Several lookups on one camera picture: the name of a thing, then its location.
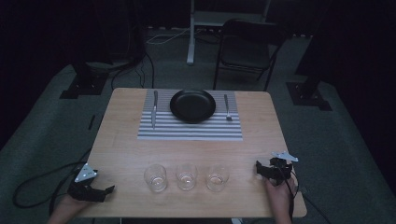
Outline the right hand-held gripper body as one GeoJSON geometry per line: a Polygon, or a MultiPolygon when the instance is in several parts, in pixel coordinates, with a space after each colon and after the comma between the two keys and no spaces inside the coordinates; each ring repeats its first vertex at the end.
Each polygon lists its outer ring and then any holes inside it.
{"type": "Polygon", "coordinates": [[[274,180],[276,185],[280,185],[285,180],[290,179],[293,169],[292,162],[298,162],[299,160],[286,151],[273,152],[272,155],[270,166],[264,168],[264,176],[274,180]]]}

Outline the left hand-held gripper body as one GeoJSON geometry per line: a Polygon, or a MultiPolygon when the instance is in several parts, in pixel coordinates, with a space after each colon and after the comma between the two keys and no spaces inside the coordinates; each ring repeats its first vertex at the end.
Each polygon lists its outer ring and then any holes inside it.
{"type": "Polygon", "coordinates": [[[96,177],[97,172],[85,163],[71,181],[67,193],[78,201],[102,203],[106,198],[106,191],[91,187],[91,182],[96,177]]]}

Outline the person's left hand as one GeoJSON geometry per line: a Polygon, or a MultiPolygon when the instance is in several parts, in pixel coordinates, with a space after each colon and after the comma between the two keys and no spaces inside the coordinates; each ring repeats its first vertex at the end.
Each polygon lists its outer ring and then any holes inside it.
{"type": "Polygon", "coordinates": [[[50,215],[50,218],[67,220],[67,223],[78,215],[82,210],[92,205],[90,202],[79,201],[69,195],[65,195],[50,215]]]}

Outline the person's right hand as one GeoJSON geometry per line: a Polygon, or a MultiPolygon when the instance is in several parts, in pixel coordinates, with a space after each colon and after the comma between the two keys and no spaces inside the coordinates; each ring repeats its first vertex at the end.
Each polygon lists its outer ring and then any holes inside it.
{"type": "Polygon", "coordinates": [[[292,178],[278,186],[274,186],[269,179],[264,179],[263,184],[273,217],[290,218],[291,194],[295,193],[295,183],[292,178]]]}

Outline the clear drinking glass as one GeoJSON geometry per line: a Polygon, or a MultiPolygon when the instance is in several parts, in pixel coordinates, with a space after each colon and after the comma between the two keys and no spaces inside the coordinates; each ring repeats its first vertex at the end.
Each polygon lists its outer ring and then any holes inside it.
{"type": "Polygon", "coordinates": [[[230,177],[228,169],[221,164],[212,165],[206,176],[206,186],[215,192],[222,191],[230,177]]]}
{"type": "Polygon", "coordinates": [[[167,187],[165,168],[160,164],[152,164],[145,170],[144,179],[153,192],[161,192],[167,187]]]}
{"type": "Polygon", "coordinates": [[[177,186],[182,190],[190,190],[195,187],[197,168],[190,163],[183,163],[176,170],[177,186]]]}

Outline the silver fork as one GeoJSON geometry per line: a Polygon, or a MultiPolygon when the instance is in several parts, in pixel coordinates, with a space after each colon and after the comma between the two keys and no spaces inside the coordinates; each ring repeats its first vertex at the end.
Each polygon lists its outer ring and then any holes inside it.
{"type": "Polygon", "coordinates": [[[228,101],[228,95],[224,94],[224,102],[225,102],[225,106],[226,106],[226,120],[227,121],[233,121],[233,117],[230,114],[230,107],[229,107],[229,101],[228,101]]]}

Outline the grey striped placemat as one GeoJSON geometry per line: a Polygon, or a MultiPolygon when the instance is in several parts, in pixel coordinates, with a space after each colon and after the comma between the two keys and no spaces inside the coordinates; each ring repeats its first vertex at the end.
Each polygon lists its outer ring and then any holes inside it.
{"type": "Polygon", "coordinates": [[[137,138],[145,140],[204,140],[242,141],[243,135],[237,103],[233,91],[207,91],[216,102],[212,117],[199,123],[187,123],[175,117],[170,110],[171,98],[179,90],[148,90],[137,138]],[[158,92],[155,130],[151,126],[153,92],[158,92]],[[226,120],[224,94],[228,95],[230,114],[233,121],[226,120]]]}

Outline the black stand with base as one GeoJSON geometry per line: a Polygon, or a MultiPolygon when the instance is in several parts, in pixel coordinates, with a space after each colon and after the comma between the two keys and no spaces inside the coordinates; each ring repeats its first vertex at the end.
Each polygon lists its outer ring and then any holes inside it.
{"type": "Polygon", "coordinates": [[[294,105],[316,106],[322,111],[331,111],[329,102],[323,99],[318,90],[318,84],[323,79],[321,69],[325,64],[320,45],[320,39],[324,34],[320,31],[320,25],[332,0],[312,0],[312,2],[318,5],[312,21],[312,37],[296,70],[296,74],[305,76],[306,80],[288,82],[287,87],[294,105]]]}
{"type": "Polygon", "coordinates": [[[99,95],[146,54],[138,0],[66,0],[64,53],[75,77],[63,99],[99,95]]]}

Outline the black plate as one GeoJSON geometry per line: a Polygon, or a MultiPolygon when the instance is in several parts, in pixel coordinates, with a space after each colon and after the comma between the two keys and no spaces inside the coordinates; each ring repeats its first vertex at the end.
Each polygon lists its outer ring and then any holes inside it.
{"type": "Polygon", "coordinates": [[[184,122],[199,123],[213,116],[216,102],[207,91],[183,90],[171,98],[170,110],[184,122]]]}

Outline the silver knife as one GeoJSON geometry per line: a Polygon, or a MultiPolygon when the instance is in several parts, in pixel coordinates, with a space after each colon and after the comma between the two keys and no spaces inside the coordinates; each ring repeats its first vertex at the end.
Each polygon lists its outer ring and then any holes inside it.
{"type": "Polygon", "coordinates": [[[158,104],[158,92],[153,92],[153,108],[151,111],[151,126],[152,129],[155,130],[156,127],[156,116],[157,116],[157,104],[158,104]]]}

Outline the black folding chair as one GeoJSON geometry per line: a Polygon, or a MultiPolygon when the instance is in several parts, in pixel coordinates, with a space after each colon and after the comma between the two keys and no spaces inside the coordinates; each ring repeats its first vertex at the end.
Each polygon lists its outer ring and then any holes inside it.
{"type": "Polygon", "coordinates": [[[226,21],[219,35],[214,90],[219,70],[245,70],[258,73],[258,80],[267,72],[263,90],[267,91],[277,54],[287,40],[286,30],[279,24],[242,19],[226,21]]]}

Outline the grey metal stand frame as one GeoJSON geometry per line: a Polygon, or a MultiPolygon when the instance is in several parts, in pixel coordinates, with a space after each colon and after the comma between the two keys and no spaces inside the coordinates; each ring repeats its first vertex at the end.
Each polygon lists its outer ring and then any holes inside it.
{"type": "Polygon", "coordinates": [[[187,65],[194,64],[196,26],[220,27],[224,22],[230,19],[265,22],[272,0],[264,0],[264,7],[260,14],[197,10],[195,8],[195,0],[190,0],[190,2],[190,39],[187,53],[187,65]]]}

